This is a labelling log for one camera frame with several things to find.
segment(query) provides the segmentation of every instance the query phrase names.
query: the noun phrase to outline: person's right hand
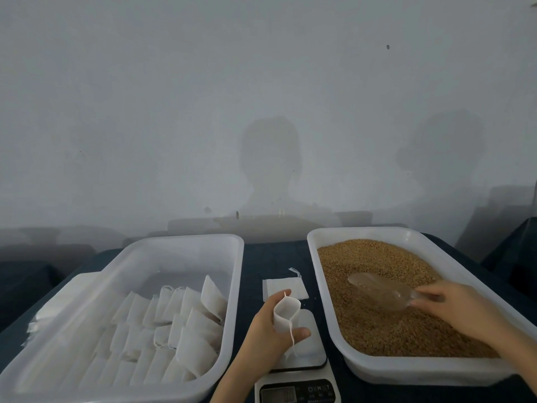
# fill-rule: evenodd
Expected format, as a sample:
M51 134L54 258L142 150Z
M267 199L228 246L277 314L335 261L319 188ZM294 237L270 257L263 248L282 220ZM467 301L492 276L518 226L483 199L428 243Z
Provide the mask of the person's right hand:
M443 296L444 301L414 299L411 306L435 315L457 331L489 345L498 337L499 329L509 326L496 306L470 286L436 282L417 287L416 291Z

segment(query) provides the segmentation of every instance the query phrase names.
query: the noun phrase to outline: white plastic tray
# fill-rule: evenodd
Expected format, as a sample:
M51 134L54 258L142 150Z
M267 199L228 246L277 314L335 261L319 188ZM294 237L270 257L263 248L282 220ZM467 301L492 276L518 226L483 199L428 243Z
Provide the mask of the white plastic tray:
M379 240L411 251L429 263L446 280L473 286L492 300L513 324L537 339L537 328L531 322L419 232L397 227L316 229L308 234L308 244L328 331L351 371L361 379L386 384L488 386L514 371L502 359L375 357L351 347L339 331L317 252L320 247L350 239Z
M243 250L244 241L234 235L154 237L131 244L4 369L0 374L0 402L200 401L223 375L231 359ZM78 390L75 386L61 390L67 375L63 367L69 371L63 359L72 359L63 353L76 333L71 328L92 317L98 304L95 300L114 294L125 296L129 291L151 297L163 285L189 286L201 291L205 275L210 275L229 300L220 354L209 372L184 384L89 390ZM90 327L82 336L89 337L92 331Z

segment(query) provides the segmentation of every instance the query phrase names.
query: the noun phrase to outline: brown grain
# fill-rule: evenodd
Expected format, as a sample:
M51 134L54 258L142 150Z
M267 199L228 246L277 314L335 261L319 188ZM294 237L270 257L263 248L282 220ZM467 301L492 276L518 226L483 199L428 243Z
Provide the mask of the brown grain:
M412 308L386 311L355 290L347 277L376 273L411 287L441 277L415 254L392 244L357 239L319 248L341 335L372 356L495 358L496 352L436 317Z

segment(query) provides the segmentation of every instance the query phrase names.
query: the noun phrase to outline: scale control panel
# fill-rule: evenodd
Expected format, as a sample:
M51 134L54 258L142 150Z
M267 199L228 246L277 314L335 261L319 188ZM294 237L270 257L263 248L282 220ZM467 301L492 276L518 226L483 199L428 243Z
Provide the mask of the scale control panel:
M335 403L336 393L328 379L273 383L259 389L260 403Z

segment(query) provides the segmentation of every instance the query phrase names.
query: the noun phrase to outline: clear plastic scoop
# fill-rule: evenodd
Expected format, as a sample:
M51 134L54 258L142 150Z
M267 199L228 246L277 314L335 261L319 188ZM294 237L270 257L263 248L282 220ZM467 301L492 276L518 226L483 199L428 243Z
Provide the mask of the clear plastic scoop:
M404 310L415 298L441 301L437 296L420 293L406 284L395 282L373 273L353 273L347 280L386 310Z

